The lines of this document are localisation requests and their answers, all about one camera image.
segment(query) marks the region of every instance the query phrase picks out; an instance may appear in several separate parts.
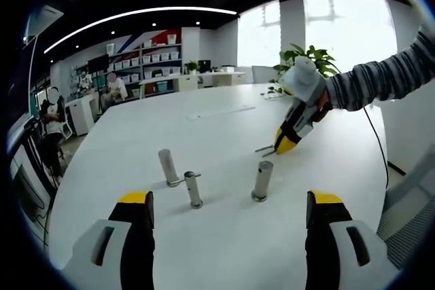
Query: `curved light strip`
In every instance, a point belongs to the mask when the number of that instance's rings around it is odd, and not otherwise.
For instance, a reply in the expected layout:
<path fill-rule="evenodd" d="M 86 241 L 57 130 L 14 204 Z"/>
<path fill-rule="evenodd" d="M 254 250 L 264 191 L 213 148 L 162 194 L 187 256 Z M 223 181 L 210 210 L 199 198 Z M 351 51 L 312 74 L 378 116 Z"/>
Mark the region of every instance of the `curved light strip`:
<path fill-rule="evenodd" d="M 50 47 L 45 49 L 43 52 L 44 52 L 44 54 L 46 54 L 51 49 L 53 49 L 54 47 L 58 46 L 59 44 L 64 42 L 66 39 L 69 39 L 73 35 L 76 35 L 77 33 L 80 33 L 80 32 L 82 32 L 82 31 L 84 31 L 86 29 L 89 29 L 90 27 L 93 27 L 95 25 L 107 22 L 109 20 L 115 20 L 116 18 L 121 18 L 121 17 L 124 17 L 124 16 L 130 16 L 130 15 L 135 15 L 135 14 L 142 14 L 142 13 L 149 13 L 149 12 L 163 12 L 165 10 L 202 10 L 203 12 L 215 12 L 215 13 L 222 13 L 222 14 L 237 15 L 237 13 L 232 11 L 232 10 L 219 10 L 218 8 L 208 8 L 208 7 L 185 7 L 185 6 L 180 6 L 180 7 L 156 7 L 156 8 L 147 8 L 145 10 L 134 10 L 132 12 L 122 13 L 122 14 L 118 14 L 118 15 L 114 15 L 114 16 L 110 16 L 110 17 L 104 18 L 102 20 L 97 20 L 96 22 L 93 22 L 93 23 L 91 23 L 89 25 L 86 25 L 86 26 L 84 26 L 84 27 L 82 27 L 82 28 L 80 28 L 80 29 L 78 29 L 78 30 L 68 34 L 66 37 L 63 37 L 59 41 L 54 42 Z"/>

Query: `metal cylinder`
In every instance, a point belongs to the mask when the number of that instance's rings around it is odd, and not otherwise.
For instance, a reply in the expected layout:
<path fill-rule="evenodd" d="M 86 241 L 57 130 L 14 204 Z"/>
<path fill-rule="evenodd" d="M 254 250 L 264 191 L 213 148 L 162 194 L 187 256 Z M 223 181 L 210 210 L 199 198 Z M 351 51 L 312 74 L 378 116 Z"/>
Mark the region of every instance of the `metal cylinder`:
<path fill-rule="evenodd" d="M 184 180 L 189 191 L 190 206 L 194 209 L 199 209 L 203 206 L 203 201 L 199 197 L 198 184 L 196 183 L 196 176 L 193 171 L 184 173 Z"/>
<path fill-rule="evenodd" d="M 174 162 L 172 161 L 171 151 L 168 149 L 161 149 L 158 152 L 158 158 L 166 178 L 166 184 L 169 187 L 175 187 L 179 184 L 177 172 L 175 171 Z"/>
<path fill-rule="evenodd" d="M 258 165 L 258 173 L 256 185 L 251 193 L 251 196 L 257 202 L 263 202 L 267 199 L 267 189 L 269 181 L 271 181 L 273 163 L 269 161 L 261 161 Z"/>

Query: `potted plant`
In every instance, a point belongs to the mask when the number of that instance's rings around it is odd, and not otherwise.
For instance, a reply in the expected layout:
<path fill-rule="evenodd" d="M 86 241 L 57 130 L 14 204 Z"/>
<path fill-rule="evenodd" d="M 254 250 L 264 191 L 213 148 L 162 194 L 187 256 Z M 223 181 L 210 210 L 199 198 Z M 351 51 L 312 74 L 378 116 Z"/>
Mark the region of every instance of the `potted plant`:
<path fill-rule="evenodd" d="M 196 74 L 199 70 L 199 64 L 197 61 L 190 61 L 184 64 L 184 68 L 184 71 L 187 72 L 187 74 Z"/>
<path fill-rule="evenodd" d="M 335 59 L 328 54 L 327 50 L 315 49 L 314 46 L 309 46 L 309 49 L 307 52 L 305 52 L 296 44 L 291 43 L 290 45 L 294 48 L 294 50 L 286 50 L 279 53 L 283 63 L 273 67 L 274 70 L 278 72 L 278 76 L 277 79 L 270 80 L 271 83 L 279 84 L 279 80 L 283 77 L 285 72 L 294 66 L 294 60 L 297 56 L 305 56 L 310 58 L 314 62 L 319 73 L 325 78 L 337 74 L 335 69 L 331 67 L 331 61 Z M 277 88 L 274 86 L 270 86 L 268 88 L 268 93 L 282 93 L 283 91 L 292 95 L 290 90 L 286 90 L 285 88 L 283 89 L 281 85 L 279 85 Z"/>

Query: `striped sleeve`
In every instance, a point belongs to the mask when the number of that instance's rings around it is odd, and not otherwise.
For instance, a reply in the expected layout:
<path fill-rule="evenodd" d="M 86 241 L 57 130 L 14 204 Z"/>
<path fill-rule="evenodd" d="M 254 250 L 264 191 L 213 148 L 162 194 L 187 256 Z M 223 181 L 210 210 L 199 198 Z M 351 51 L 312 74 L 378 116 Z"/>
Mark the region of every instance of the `striped sleeve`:
<path fill-rule="evenodd" d="M 334 108 L 349 111 L 381 101 L 403 98 L 435 78 L 435 36 L 422 26 L 410 48 L 381 62 L 354 66 L 326 80 Z"/>

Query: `gray chair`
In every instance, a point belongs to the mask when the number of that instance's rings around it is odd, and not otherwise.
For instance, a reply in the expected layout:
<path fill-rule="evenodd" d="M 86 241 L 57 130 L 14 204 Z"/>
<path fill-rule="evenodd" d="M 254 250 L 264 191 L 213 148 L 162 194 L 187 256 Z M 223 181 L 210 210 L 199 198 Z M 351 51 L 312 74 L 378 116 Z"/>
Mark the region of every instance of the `gray chair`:
<path fill-rule="evenodd" d="M 269 83 L 271 79 L 278 77 L 278 72 L 272 67 L 267 66 L 252 66 L 252 75 L 254 84 Z"/>
<path fill-rule="evenodd" d="M 389 189 L 378 236 L 387 244 L 389 260 L 399 269 L 411 256 L 435 215 L 435 145 L 404 177 Z"/>

